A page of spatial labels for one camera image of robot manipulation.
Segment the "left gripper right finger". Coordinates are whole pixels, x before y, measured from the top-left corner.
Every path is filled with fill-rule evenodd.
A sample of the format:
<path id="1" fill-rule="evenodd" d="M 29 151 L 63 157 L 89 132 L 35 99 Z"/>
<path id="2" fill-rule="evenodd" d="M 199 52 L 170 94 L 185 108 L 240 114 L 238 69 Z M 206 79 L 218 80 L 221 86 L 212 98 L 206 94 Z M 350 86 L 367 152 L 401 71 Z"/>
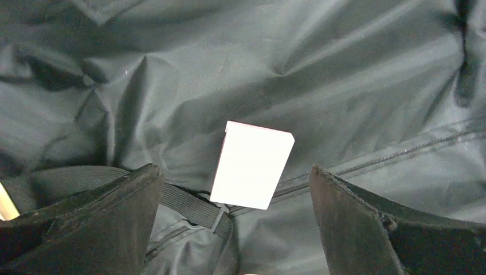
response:
<path id="1" fill-rule="evenodd" d="M 313 166 L 309 188 L 331 274 L 484 274 L 485 225 L 415 210 Z"/>

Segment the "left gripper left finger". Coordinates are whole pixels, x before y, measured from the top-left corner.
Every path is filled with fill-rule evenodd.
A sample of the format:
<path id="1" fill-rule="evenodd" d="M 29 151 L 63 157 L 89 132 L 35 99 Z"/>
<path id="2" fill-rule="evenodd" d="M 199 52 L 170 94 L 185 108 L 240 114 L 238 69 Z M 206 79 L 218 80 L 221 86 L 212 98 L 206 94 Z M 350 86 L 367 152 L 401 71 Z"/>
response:
<path id="1" fill-rule="evenodd" d="M 1 179 L 20 212 L 1 223 L 1 273 L 140 274 L 163 181 L 154 164 Z"/>

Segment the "small pink item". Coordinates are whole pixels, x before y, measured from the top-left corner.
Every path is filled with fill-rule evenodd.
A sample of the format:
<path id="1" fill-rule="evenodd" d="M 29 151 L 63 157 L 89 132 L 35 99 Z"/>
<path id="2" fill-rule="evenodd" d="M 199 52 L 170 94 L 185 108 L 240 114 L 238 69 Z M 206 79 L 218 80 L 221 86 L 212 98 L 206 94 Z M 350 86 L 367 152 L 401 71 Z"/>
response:
<path id="1" fill-rule="evenodd" d="M 290 132 L 228 121 L 210 201 L 266 210 L 294 143 Z"/>

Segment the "yellow hard-shell suitcase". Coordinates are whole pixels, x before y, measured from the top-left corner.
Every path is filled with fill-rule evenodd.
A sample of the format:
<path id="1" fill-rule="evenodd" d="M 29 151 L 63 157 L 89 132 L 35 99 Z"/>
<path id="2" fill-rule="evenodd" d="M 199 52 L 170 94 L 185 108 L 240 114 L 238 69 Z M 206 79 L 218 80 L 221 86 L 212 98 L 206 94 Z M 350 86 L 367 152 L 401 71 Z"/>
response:
<path id="1" fill-rule="evenodd" d="M 228 121 L 295 139 L 266 210 L 210 201 Z M 485 225 L 485 2 L 2 1 L 1 179 L 147 164 L 140 274 L 331 274 L 313 166 Z"/>

